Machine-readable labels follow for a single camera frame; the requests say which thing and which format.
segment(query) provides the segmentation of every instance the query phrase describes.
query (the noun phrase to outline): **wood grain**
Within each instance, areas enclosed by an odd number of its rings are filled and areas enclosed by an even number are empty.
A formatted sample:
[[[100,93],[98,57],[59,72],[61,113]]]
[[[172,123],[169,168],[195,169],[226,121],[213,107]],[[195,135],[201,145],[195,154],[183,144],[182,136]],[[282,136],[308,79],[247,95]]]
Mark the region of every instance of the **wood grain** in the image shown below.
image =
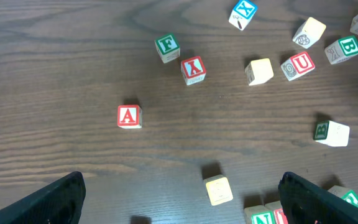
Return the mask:
[[[0,0],[0,208],[78,170],[81,223],[244,223],[244,206],[278,200],[293,171],[358,193],[358,56],[330,65],[324,47],[351,35],[358,1],[255,1],[244,32],[235,0]],[[313,16],[327,25],[308,49],[316,69],[288,82],[280,63]],[[179,60],[154,39],[173,32],[181,59],[202,57],[204,82],[186,86]],[[245,66],[269,58],[274,78],[247,86]],[[116,126],[138,101],[144,128]],[[349,146],[312,140],[325,116],[351,127]],[[209,204],[203,176],[219,167],[234,199]]]

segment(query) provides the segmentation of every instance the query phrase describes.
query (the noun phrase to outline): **red block face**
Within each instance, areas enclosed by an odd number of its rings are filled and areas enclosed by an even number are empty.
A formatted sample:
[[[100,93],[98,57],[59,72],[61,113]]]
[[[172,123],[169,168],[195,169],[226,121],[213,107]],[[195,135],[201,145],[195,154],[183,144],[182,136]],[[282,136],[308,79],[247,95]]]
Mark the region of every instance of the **red block face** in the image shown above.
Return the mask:
[[[299,74],[303,74],[315,68],[314,63],[307,52],[292,56],[291,62]]]

